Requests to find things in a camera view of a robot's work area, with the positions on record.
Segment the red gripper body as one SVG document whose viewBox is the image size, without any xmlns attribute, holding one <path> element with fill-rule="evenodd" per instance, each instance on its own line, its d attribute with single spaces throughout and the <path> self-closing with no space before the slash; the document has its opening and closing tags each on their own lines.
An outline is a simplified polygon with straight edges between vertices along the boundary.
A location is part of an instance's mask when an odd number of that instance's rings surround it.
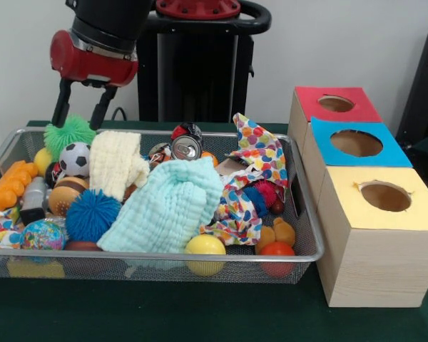
<svg viewBox="0 0 428 342">
<path fill-rule="evenodd" d="M 57 31 L 50 46 L 51 67 L 71 81 L 98 81 L 107 86 L 128 85 L 138 71 L 135 53 L 121 55 L 82 41 L 70 31 Z"/>
</svg>

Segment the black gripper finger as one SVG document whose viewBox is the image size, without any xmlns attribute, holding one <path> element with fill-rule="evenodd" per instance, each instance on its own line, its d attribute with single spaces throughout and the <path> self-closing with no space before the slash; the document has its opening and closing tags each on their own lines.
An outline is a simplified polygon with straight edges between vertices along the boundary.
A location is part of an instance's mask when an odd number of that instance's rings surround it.
<svg viewBox="0 0 428 342">
<path fill-rule="evenodd" d="M 71 97 L 71 80 L 62 78 L 59 83 L 59 95 L 53 112 L 51 123 L 57 128 L 62 128 L 68 116 Z"/>
<path fill-rule="evenodd" d="M 90 129 L 97 130 L 101 127 L 110 102 L 115 98 L 117 87 L 106 87 L 105 91 L 100 97 L 99 102 L 96 104 L 90 120 Z"/>
</svg>

